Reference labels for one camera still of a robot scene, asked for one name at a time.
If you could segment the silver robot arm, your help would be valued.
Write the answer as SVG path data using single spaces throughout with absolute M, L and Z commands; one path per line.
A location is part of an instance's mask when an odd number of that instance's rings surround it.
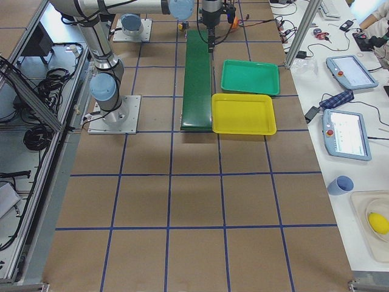
M 193 1 L 51 1 L 63 16 L 73 18 L 65 24 L 75 24 L 80 29 L 94 58 L 97 75 L 89 87 L 100 107 L 104 123 L 120 125 L 129 114 L 129 108 L 120 97 L 119 89 L 124 73 L 122 60 L 113 52 L 101 21 L 101 15 L 163 14 L 179 20 L 188 19 L 194 8 Z
M 207 43 L 208 52 L 213 53 L 216 46 L 216 26 L 220 23 L 223 3 L 220 0 L 205 0 L 197 1 L 197 24 L 203 24 L 207 29 Z

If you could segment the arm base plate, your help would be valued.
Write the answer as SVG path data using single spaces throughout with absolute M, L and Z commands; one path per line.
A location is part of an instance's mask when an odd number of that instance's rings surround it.
M 150 41 L 152 19 L 126 21 L 119 19 L 113 35 L 115 43 L 146 43 Z
M 136 134 L 141 96 L 120 96 L 120 107 L 102 118 L 106 113 L 100 114 L 100 106 L 94 104 L 94 111 L 98 114 L 88 123 L 89 134 Z

